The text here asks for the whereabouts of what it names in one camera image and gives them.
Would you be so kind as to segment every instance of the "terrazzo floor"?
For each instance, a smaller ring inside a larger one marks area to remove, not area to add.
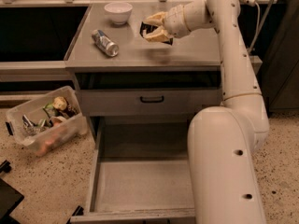
[[[25,196],[11,216],[21,224],[64,224],[85,206],[94,142],[90,133],[38,158],[7,133],[0,109],[0,174]],[[253,157],[268,224],[299,223],[299,113],[273,114],[264,146]]]

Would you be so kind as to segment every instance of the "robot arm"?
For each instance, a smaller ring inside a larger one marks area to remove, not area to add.
[[[239,12],[238,0],[198,0],[172,8],[156,24],[167,38],[211,26],[219,37],[223,106],[199,112],[188,132],[197,224],[266,223],[251,153],[263,144],[269,123]]]

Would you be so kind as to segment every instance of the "gray countertop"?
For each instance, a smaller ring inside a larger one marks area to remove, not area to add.
[[[188,1],[177,0],[130,2],[133,5],[129,21],[121,26],[114,25],[104,11],[105,3],[96,3],[77,34],[66,68],[76,71],[94,70],[169,70],[200,69],[219,67],[218,38],[214,29],[202,29],[189,36],[175,39],[172,46],[164,43],[150,43],[139,34],[143,19],[159,11],[167,11]],[[99,50],[91,37],[93,30],[102,30],[120,47],[116,57],[109,58]]]

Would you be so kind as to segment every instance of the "closed drawer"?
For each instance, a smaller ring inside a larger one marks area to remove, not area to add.
[[[219,105],[221,90],[92,90],[77,93],[86,116],[193,114]]]
[[[101,118],[88,205],[72,223],[195,224],[186,121]]]

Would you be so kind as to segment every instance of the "small bowl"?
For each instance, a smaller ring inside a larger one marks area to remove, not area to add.
[[[129,20],[133,6],[125,2],[114,2],[105,5],[104,9],[113,23],[122,25]]]

